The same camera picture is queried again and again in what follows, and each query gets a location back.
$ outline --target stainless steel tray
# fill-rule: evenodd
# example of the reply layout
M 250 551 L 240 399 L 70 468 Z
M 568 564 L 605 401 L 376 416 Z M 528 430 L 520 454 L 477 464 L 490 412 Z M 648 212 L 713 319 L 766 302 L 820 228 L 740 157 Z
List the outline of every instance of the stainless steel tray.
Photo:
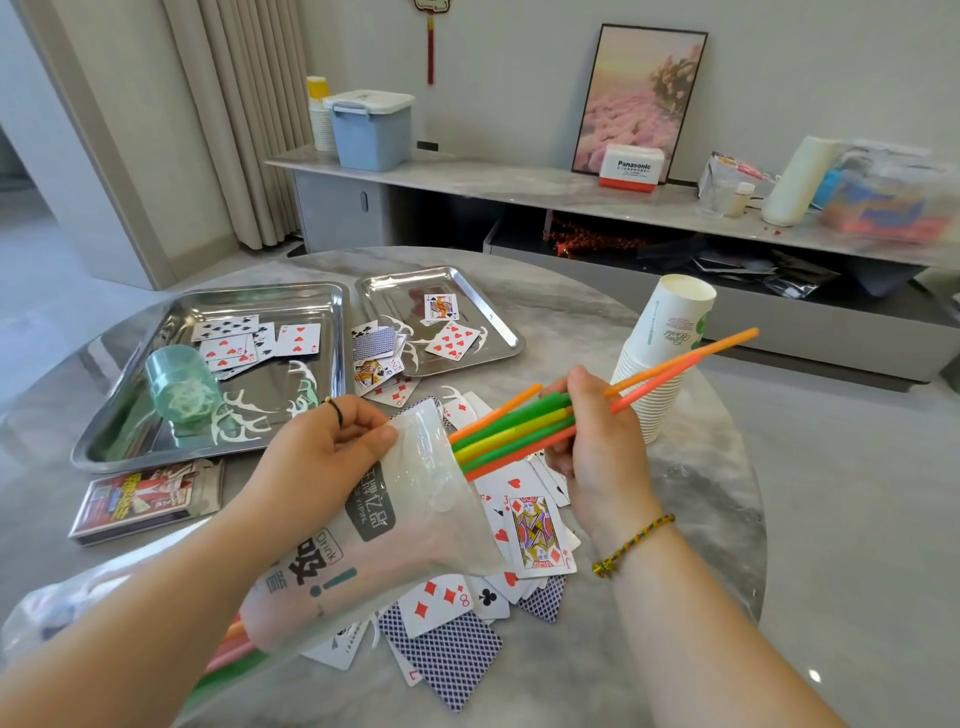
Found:
M 526 342 L 510 328 L 493 304 L 456 268 L 426 268 L 391 276 L 374 276 L 357 281 L 364 320 L 377 319 L 381 326 L 399 326 L 409 334 L 403 348 L 403 371 L 407 376 L 431 376 L 506 359 L 523 351 Z M 423 296 L 427 293 L 455 293 L 460 307 L 460 323 L 483 331 L 460 361 L 426 353 L 426 345 L 441 329 L 441 324 L 425 326 Z
M 73 464 L 90 473 L 121 473 L 266 448 L 294 413 L 316 406 L 327 395 L 347 392 L 353 358 L 345 318 L 348 301 L 346 287 L 330 282 L 197 291 L 173 300 L 86 426 L 73 448 Z M 225 404 L 212 422 L 174 428 L 160 418 L 144 371 L 151 352 L 168 344 L 189 344 L 198 322 L 253 313 L 277 327 L 320 324 L 320 352 L 308 358 L 270 359 L 221 382 Z

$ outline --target gray tile floor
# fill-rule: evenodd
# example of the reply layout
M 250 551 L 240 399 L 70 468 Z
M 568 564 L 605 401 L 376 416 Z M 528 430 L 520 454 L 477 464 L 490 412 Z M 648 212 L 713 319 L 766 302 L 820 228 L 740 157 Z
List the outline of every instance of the gray tile floor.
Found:
M 263 259 L 240 253 L 204 276 Z M 166 295 L 91 279 L 35 192 L 0 195 L 0 413 Z M 759 475 L 763 631 L 853 725 L 955 725 L 960 396 L 942 383 L 892 394 L 718 357 L 702 368 Z

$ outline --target marble countertop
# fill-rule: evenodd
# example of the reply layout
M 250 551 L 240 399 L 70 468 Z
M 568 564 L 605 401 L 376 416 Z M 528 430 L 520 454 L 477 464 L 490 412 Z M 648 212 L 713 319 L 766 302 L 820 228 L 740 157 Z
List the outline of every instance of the marble countertop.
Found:
M 436 265 L 455 265 L 519 328 L 519 356 L 425 379 L 414 395 L 442 396 L 443 384 L 472 390 L 490 404 L 533 381 L 549 382 L 575 363 L 609 376 L 636 314 L 581 283 L 489 255 L 427 248 L 376 248 L 272 262 L 203 288 L 338 280 Z M 82 347 L 18 399 L 0 425 L 0 612 L 25 593 L 61 581 L 168 529 L 80 548 L 66 538 L 90 476 L 74 470 L 70 449 L 102 404 L 158 307 L 146 309 Z M 664 507 L 738 604 L 759 619 L 766 583 L 766 530 L 756 476 L 743 440 L 712 387 L 691 370 L 661 436 L 650 447 L 655 488 Z M 246 482 L 256 454 L 228 460 L 226 493 Z M 648 725 L 610 584 L 593 577 L 584 540 L 579 573 L 566 587 L 560 617 L 547 624 L 515 610 L 494 624 L 504 648 L 458 716 L 425 684 L 408 689 L 385 641 L 370 633 L 349 672 L 298 658 L 244 683 L 190 721 L 196 726 Z
M 519 167 L 425 152 L 415 152 L 411 161 L 389 172 L 367 172 L 342 167 L 335 155 L 318 152 L 311 146 L 270 158 L 267 163 L 303 172 L 396 184 L 481 200 L 960 270 L 960 242 L 916 244 L 848 237 L 817 224 L 815 213 L 807 214 L 793 228 L 769 225 L 760 219 L 755 209 L 749 209 L 737 220 L 706 218 L 697 214 L 696 189 L 679 184 L 661 185 L 648 195 L 601 187 L 592 175 L 554 167 Z

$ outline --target storage box lid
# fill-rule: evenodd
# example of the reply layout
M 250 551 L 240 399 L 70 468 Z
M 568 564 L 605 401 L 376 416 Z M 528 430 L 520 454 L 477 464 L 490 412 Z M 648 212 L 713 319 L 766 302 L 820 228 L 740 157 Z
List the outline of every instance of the storage box lid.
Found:
M 360 90 L 327 96 L 324 106 L 349 113 L 394 113 L 413 106 L 414 101 L 409 93 Z

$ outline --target beige curtain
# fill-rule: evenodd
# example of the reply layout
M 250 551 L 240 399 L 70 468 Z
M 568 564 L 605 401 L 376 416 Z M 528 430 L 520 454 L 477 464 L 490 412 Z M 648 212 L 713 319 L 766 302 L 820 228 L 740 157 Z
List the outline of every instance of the beige curtain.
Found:
M 233 229 L 259 250 L 300 228 L 289 174 L 310 143 L 296 0 L 164 0 Z

